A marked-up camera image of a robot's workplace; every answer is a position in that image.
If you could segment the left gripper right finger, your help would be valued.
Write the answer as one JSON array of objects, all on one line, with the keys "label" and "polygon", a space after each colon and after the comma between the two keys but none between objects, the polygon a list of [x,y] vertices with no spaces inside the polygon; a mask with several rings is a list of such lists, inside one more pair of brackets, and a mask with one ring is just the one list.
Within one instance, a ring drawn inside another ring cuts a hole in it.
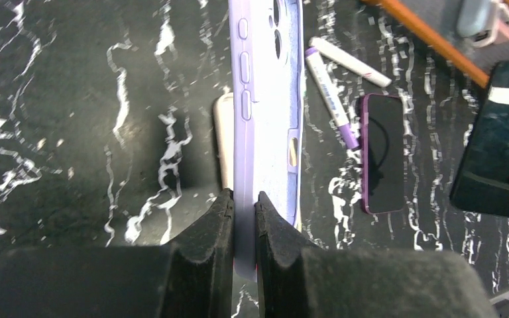
[{"label": "left gripper right finger", "polygon": [[325,250],[255,205],[261,317],[495,317],[475,270],[453,252]]}]

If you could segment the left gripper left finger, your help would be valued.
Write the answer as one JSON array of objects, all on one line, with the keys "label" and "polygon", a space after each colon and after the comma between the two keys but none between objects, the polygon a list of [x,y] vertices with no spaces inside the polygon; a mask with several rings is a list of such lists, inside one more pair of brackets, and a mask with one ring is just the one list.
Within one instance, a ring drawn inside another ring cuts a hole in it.
[{"label": "left gripper left finger", "polygon": [[233,193],[161,246],[20,248],[0,257],[0,317],[229,317]]}]

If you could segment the bare black phone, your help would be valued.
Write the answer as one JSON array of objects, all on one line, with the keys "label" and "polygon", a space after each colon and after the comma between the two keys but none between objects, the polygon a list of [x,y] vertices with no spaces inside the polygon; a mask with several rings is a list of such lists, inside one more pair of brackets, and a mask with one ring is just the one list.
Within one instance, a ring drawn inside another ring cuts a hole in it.
[{"label": "bare black phone", "polygon": [[399,97],[361,99],[362,203],[368,214],[400,211],[404,195],[404,113]]}]

